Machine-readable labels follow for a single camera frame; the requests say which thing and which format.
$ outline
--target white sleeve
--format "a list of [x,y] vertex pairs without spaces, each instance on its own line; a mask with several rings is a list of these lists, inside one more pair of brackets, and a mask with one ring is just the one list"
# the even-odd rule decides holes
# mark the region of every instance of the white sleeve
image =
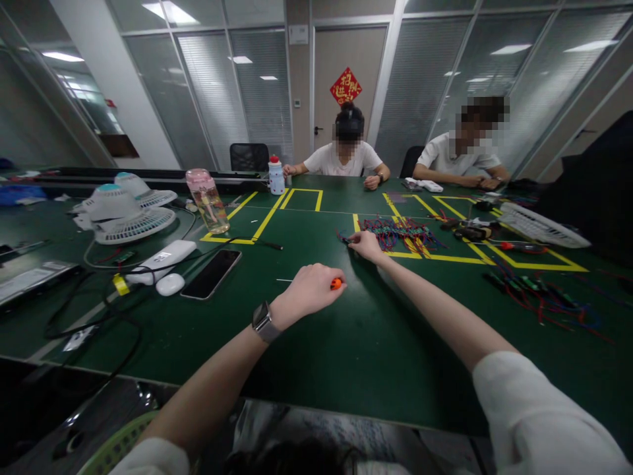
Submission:
[[368,168],[372,172],[376,170],[376,167],[382,163],[382,160],[374,150],[374,148],[367,142],[365,144],[365,153],[363,154],[363,168]]
[[426,168],[430,168],[431,164],[437,159],[439,152],[437,150],[437,146],[433,141],[427,143],[424,150],[422,150],[422,155],[417,159],[417,163],[424,165]]
[[631,473],[611,434],[524,356],[486,356],[473,382],[499,474]]
[[110,475],[188,475],[189,459],[177,445],[153,437],[138,444]]
[[305,161],[304,165],[308,169],[310,173],[323,172],[323,160],[327,159],[329,149],[329,145],[324,145],[321,148],[315,150],[315,152],[310,155]]
[[497,155],[479,155],[473,163],[473,166],[481,168],[482,170],[488,170],[489,168],[501,165],[501,160]]

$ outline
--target smartphone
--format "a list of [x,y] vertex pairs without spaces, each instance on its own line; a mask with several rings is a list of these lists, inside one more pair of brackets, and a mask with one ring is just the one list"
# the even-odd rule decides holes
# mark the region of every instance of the smartphone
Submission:
[[239,251],[219,251],[180,292],[183,297],[207,300],[242,257]]

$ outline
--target water bottle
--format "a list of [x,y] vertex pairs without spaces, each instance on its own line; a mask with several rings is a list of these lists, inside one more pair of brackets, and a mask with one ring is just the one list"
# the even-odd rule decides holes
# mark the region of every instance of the water bottle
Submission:
[[202,220],[211,234],[221,234],[229,230],[231,225],[226,218],[224,205],[218,194],[216,182],[204,168],[193,168],[185,174],[187,186],[196,202]]
[[283,195],[284,191],[286,191],[284,171],[282,170],[282,163],[276,155],[270,157],[268,162],[268,179],[270,180],[270,192],[273,195]]

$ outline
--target dark hair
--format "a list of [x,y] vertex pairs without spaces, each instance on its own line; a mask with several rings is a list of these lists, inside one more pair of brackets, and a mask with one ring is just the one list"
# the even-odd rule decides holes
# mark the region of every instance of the dark hair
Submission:
[[469,102],[466,107],[462,107],[461,122],[474,122],[475,116],[482,123],[503,122],[508,112],[506,98],[503,97],[475,97]]
[[356,142],[363,135],[365,118],[361,110],[351,101],[341,105],[341,112],[336,116],[334,136],[342,142]]
[[341,451],[326,447],[314,438],[300,444],[283,442],[265,453],[232,454],[224,464],[225,475],[345,475],[351,467],[356,473],[356,463],[364,460],[356,448]]

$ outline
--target green basket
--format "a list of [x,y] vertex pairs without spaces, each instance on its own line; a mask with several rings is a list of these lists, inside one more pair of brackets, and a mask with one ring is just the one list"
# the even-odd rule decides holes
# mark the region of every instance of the green basket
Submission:
[[79,470],[77,475],[109,474],[117,463],[121,462],[123,457],[130,453],[134,444],[145,428],[150,425],[152,419],[156,417],[156,414],[158,414],[158,411],[143,414],[120,429],[90,457],[90,460]]

